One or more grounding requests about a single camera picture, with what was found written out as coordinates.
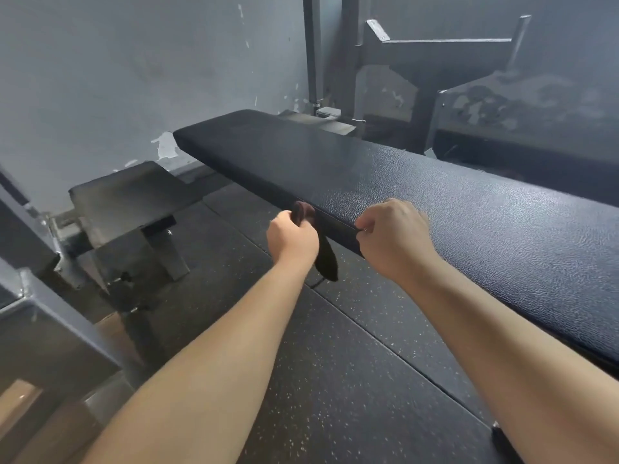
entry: hand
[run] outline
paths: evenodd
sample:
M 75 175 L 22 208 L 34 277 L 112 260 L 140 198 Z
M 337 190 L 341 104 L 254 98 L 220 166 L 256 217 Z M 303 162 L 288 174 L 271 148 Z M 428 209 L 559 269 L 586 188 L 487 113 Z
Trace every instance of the hand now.
M 357 218 L 363 257 L 381 275 L 399 283 L 411 270 L 441 260 L 429 237 L 428 215 L 411 202 L 390 198 L 372 205 Z
M 309 271 L 318 255 L 318 233 L 306 220 L 301 226 L 290 219 L 290 210 L 282 211 L 267 230 L 273 262 L 298 264 Z

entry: right hand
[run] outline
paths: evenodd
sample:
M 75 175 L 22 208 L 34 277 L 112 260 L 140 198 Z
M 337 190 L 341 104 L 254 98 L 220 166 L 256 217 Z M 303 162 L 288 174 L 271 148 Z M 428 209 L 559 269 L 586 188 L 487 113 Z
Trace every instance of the right hand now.
M 440 261 L 429 237 L 428 215 L 411 202 L 390 198 L 357 218 L 357 241 L 363 257 L 381 275 L 399 283 L 411 270 Z

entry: peeling paint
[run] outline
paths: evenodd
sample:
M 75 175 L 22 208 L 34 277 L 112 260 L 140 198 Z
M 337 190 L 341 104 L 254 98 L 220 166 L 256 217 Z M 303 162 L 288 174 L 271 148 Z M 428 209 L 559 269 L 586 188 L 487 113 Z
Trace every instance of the peeling paint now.
M 401 94 L 396 95 L 395 91 L 391 91 L 391 93 L 393 94 L 393 99 L 397 100 L 400 103 L 398 107 L 401 108 L 404 105 L 404 98 Z
M 471 125 L 477 125 L 479 123 L 479 110 L 482 108 L 482 101 L 476 102 L 471 107 L 468 108 L 468 113 L 470 117 L 468 118 L 468 123 Z
M 466 106 L 469 102 L 470 100 L 468 99 L 468 97 L 465 94 L 463 94 L 461 96 L 458 96 L 458 99 L 454 101 L 454 105 L 452 107 L 454 109 L 461 109 L 464 106 Z
M 152 140 L 151 143 L 158 143 L 157 154 L 159 155 L 159 159 L 157 161 L 178 156 L 176 152 L 176 140 L 172 132 L 163 132 L 159 135 L 159 138 Z
M 553 99 L 542 99 L 540 97 L 540 91 L 547 86 L 572 88 L 576 85 L 576 83 L 571 80 L 549 73 L 524 78 L 513 83 L 505 83 L 503 82 L 503 78 L 513 79 L 513 72 L 511 73 L 511 76 L 508 73 L 496 72 L 489 77 L 480 78 L 479 80 L 456 86 L 455 88 L 450 89 L 450 91 L 467 93 L 475 86 L 484 86 L 494 94 L 503 96 L 510 101 L 522 101 L 537 108 L 553 108 L 556 107 L 558 102 Z
M 518 128 L 518 119 L 510 117 L 504 121 L 501 121 L 501 124 L 503 124 L 505 128 L 511 132 Z

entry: left hand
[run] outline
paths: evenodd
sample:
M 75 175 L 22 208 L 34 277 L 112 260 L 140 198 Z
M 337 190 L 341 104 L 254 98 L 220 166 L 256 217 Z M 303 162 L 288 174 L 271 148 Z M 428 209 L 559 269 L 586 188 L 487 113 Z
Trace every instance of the left hand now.
M 279 213 L 269 225 L 267 241 L 273 262 L 300 264 L 309 270 L 318 255 L 318 233 L 306 220 L 301 226 L 290 219 L 291 211 Z

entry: bench pad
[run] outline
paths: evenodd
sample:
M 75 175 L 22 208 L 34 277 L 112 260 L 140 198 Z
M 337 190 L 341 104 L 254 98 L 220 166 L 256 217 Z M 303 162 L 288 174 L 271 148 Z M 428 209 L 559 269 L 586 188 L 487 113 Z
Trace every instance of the bench pad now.
M 368 205 L 410 200 L 449 263 L 564 342 L 619 365 L 619 208 L 257 111 L 174 137 L 277 207 L 310 203 L 325 234 L 356 253 L 354 221 Z

